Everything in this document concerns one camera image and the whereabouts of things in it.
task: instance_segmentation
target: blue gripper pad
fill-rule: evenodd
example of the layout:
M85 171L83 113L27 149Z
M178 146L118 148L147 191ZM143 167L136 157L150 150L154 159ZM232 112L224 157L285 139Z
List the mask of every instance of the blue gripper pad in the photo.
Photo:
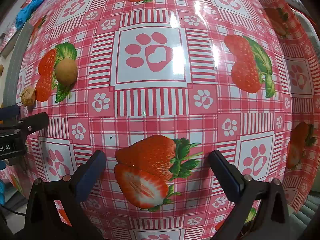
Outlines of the blue gripper pad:
M105 168L106 156L104 152L97 150L85 164L76 170L72 175L71 187L77 203L87 200L90 191Z

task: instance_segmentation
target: blue plastic bag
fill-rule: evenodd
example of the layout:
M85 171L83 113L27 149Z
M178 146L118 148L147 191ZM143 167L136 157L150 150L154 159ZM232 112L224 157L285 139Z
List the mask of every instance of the blue plastic bag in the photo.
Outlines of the blue plastic bag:
M16 28L19 30L28 20L30 15L44 2L44 0L32 0L25 8L21 9L16 17Z

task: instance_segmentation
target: dried fruit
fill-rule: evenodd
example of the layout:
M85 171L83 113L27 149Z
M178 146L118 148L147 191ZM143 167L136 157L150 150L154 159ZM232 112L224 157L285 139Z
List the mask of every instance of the dried fruit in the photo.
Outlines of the dried fruit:
M75 60L71 58L61 60L55 67L54 73L58 82L64 86L69 86L76 82L78 68Z
M33 106L36 101L36 90L28 86L22 91L20 98L25 106Z

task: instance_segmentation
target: white paw print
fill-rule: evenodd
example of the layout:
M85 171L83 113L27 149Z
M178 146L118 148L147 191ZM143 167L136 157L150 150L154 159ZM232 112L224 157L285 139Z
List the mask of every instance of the white paw print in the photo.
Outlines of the white paw print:
M210 6L204 6L203 10L207 13L207 14L217 14L217 11L215 9L212 9L212 7Z
M305 182L303 182L303 183L301 184L301 191L302 191L302 192L305 192L305 191L307 190L307 188L308 188L308 185L307 185Z
M256 27L257 27L262 33L264 33L264 28L263 28L260 24L256 24Z
M228 137L229 135L233 136L235 134L234 131L238 130L238 127L236 127L237 121L232 120L230 118L227 118L224 123L222 124L222 129L224 130L224 135Z
M282 117L281 116L277 117L276 126L278 127L278 129L282 127L282 123L283 123Z
M103 22L103 24L101 24L102 30L106 31L106 30L110 30L114 25L116 25L116 19L112 19L112 20L106 20Z
M89 205L90 207L93 207L93 208L95 208L95 209L100 209L100 208L101 208L101 205L100 205L100 204L98 203L98 201L95 200L95 199L89 198L89 199L87 200L87 203L88 203L88 205Z
M92 107L98 113L100 113L102 109L107 110L110 107L108 104L110 102L110 98L106 98L105 93L102 93L101 95L100 93L96 93L94 99L95 100L92 102Z
M194 26L198 26L199 25L199 22L200 22L200 20L196 17L196 16L194 16L194 15L191 15L191 16L185 16L184 17L184 21L186 22L186 23L188 23L189 25L194 25Z
M311 49L310 49L309 45L304 47L304 51L306 52L307 55L311 54Z
M30 55L30 61L33 60L36 56L36 52L34 51L31 55Z
M124 220L120 220L119 218L114 218L112 220L117 227L125 227L127 223Z
M215 208L218 208L219 206L223 206L227 200L228 199L225 196L217 197L215 202L212 204L212 206L214 206Z
M50 37L50 34L46 33L42 38L42 42L45 42L49 37Z
M86 20L93 20L95 17L97 17L99 14L98 14L98 11L94 11L94 12L91 12L89 13L87 16L86 16Z
M274 42L272 43L272 46L275 48L276 52L280 51L279 46L277 44L275 44Z
M203 219L201 217L195 217L188 219L188 224L191 226L198 225Z
M289 100L289 98L285 98L284 99L284 106L285 106L286 109L290 108L290 100Z
M210 92L207 89L198 90L198 94L194 95L193 98L196 100L195 105L197 107L203 106L204 109L208 109L213 103L213 98L210 97Z
M86 132L86 129L84 128L84 126L82 125L82 123L78 122L77 125L73 124L71 126L72 128L72 134L75 136L75 138L78 140L83 140L84 138L84 133Z

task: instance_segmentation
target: blue glove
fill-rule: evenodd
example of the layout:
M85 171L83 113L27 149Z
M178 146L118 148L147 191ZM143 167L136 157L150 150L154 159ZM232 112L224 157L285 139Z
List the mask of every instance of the blue glove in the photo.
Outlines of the blue glove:
M0 171L3 170L6 167L6 164L4 161L0 161ZM4 188L5 185L4 183L0 180L0 204L4 205L5 204L5 199L4 199Z

